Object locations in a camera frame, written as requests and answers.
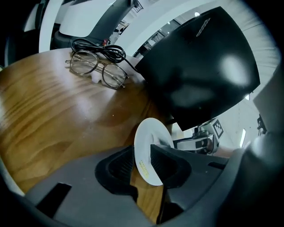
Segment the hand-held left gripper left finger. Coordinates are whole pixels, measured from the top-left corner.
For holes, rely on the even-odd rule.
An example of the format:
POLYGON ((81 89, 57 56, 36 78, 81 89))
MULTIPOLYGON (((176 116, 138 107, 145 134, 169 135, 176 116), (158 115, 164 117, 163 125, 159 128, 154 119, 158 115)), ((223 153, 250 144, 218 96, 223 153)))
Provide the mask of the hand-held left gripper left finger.
POLYGON ((70 161, 25 195, 56 224, 67 227, 152 227, 130 185, 133 147, 70 161))

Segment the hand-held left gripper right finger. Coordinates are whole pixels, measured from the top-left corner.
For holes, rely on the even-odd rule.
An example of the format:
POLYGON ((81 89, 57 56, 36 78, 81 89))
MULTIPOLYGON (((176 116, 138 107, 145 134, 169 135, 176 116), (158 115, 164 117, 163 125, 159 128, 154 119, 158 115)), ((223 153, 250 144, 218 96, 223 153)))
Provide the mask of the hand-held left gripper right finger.
POLYGON ((212 187, 223 172, 227 158, 150 146, 150 163, 163 184, 157 223, 164 223, 188 210, 212 187))

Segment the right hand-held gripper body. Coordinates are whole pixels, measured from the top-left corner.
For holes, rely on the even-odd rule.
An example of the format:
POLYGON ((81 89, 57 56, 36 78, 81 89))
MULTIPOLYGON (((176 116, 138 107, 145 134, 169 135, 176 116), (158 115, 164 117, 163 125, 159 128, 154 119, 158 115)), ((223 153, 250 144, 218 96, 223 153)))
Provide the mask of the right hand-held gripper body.
POLYGON ((220 121, 214 118, 194 129, 193 138, 201 139, 195 143, 195 153, 209 154, 215 153, 219 147, 219 140, 223 135, 223 128, 220 121))

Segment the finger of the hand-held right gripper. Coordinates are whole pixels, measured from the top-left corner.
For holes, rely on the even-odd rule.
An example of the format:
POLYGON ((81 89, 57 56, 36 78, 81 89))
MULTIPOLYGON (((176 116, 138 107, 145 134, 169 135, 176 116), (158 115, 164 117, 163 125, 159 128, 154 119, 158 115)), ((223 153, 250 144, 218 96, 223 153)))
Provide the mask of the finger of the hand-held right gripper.
POLYGON ((196 150, 196 142, 192 138, 183 138, 173 141, 175 149, 194 151, 196 150))

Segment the white round plate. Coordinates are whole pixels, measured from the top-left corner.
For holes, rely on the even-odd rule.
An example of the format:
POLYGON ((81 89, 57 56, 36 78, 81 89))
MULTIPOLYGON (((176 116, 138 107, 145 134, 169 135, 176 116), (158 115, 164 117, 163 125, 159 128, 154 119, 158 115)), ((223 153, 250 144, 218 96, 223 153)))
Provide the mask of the white round plate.
POLYGON ((152 117, 144 119, 137 128, 134 138, 134 159, 141 177, 150 185, 161 186, 162 181, 151 164, 151 145, 174 147, 167 128, 152 117))

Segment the thin-framed eyeglasses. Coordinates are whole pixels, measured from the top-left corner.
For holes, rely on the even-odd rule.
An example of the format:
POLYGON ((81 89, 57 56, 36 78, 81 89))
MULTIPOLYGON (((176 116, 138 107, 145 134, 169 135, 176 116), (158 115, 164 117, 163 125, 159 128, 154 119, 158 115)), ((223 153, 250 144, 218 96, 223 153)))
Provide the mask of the thin-framed eyeglasses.
POLYGON ((127 73, 117 64, 107 62, 89 51, 73 51, 65 61, 70 72, 91 78, 93 83, 117 90, 125 87, 127 73))

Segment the white and grey machine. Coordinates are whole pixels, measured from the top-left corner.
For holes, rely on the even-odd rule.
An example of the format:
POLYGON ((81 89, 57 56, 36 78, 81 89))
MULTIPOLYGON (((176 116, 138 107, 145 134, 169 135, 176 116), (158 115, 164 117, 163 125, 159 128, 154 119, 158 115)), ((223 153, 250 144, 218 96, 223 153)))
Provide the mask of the white and grey machine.
POLYGON ((101 46, 137 6, 138 0, 75 0, 67 8, 52 45, 68 48, 74 39, 84 38, 101 46))

